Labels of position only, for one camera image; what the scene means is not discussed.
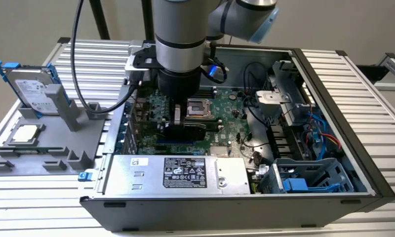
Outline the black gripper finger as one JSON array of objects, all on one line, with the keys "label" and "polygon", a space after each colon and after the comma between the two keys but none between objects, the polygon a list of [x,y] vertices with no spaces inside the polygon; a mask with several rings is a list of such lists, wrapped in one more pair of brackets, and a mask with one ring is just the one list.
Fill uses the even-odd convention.
[{"label": "black gripper finger", "polygon": [[186,100],[172,102],[172,125],[176,129],[184,127]]}]

